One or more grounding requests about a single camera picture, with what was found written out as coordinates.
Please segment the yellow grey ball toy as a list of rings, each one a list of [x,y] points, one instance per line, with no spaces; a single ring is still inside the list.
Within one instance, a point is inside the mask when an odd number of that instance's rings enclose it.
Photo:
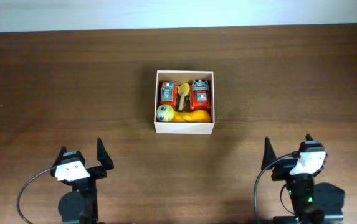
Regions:
[[[156,110],[156,118],[160,122],[171,122],[174,119],[175,110],[172,106],[163,104]]]

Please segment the yellow wooden rattle drum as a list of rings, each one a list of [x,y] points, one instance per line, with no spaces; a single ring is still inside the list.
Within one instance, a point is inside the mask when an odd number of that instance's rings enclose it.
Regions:
[[[184,107],[184,101],[185,98],[189,95],[190,92],[190,85],[189,83],[182,83],[179,86],[179,95],[180,95],[180,99],[179,99],[179,106],[178,106],[178,110],[182,111],[183,107]]]

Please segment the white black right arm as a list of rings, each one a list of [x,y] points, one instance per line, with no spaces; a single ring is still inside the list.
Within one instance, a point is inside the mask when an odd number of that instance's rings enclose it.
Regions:
[[[264,140],[261,171],[254,184],[254,212],[258,223],[257,191],[262,175],[272,171],[273,181],[284,181],[293,210],[290,216],[275,216],[273,223],[342,223],[345,191],[328,182],[316,184],[328,154],[320,141],[309,134],[300,143],[299,150],[277,157],[268,137]]]

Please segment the red fire truck grey top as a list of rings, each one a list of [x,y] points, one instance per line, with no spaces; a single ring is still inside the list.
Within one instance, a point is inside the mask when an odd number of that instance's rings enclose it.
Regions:
[[[191,111],[211,110],[211,97],[208,80],[193,80],[190,88]]]

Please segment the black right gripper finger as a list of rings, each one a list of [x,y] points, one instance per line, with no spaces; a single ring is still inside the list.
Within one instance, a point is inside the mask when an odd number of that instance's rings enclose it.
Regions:
[[[323,144],[314,140],[310,134],[306,134],[305,139],[305,152],[326,152]]]
[[[262,159],[261,170],[264,170],[269,164],[277,160],[277,156],[273,150],[270,139],[265,137],[264,139],[264,155]]]

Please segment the pink box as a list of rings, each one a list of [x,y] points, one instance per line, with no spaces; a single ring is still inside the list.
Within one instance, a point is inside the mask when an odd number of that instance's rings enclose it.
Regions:
[[[189,83],[190,88],[193,80],[208,80],[211,97],[211,110],[208,113],[211,115],[211,123],[174,123],[160,122],[156,118],[156,110],[161,105],[159,102],[160,86],[163,82],[174,82],[178,86],[177,105],[174,108],[175,112],[179,111],[179,86],[182,83]],[[185,98],[184,107],[179,112],[192,112],[190,107],[190,92]],[[184,70],[158,70],[156,73],[155,87],[155,109],[153,115],[155,130],[157,133],[169,134],[211,134],[215,125],[215,106],[214,106],[214,73],[212,71],[184,71]]]

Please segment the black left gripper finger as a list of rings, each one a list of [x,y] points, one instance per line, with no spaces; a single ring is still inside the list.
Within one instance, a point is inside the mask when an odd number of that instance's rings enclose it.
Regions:
[[[97,160],[105,170],[114,169],[114,163],[103,145],[101,138],[97,138]]]
[[[62,146],[60,152],[53,163],[52,167],[67,165],[73,166],[74,164],[85,165],[85,158],[80,151],[67,151],[67,148]]]

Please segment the orange dinosaur toy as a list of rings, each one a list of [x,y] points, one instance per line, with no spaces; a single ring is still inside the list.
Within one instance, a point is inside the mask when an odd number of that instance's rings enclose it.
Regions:
[[[195,110],[192,112],[176,111],[171,121],[174,123],[211,123],[212,119],[206,110]]]

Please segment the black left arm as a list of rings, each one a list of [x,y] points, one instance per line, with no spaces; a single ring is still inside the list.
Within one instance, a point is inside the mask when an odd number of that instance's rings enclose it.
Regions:
[[[97,224],[97,181],[107,177],[114,163],[100,138],[97,139],[98,166],[86,168],[80,151],[69,152],[62,147],[50,175],[72,188],[59,200],[58,211],[63,224]]]

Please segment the red fire truck with ladder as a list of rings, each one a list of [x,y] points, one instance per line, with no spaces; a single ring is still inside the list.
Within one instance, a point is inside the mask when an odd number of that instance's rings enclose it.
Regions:
[[[159,102],[161,105],[170,105],[176,108],[178,86],[174,82],[163,82],[160,86]]]

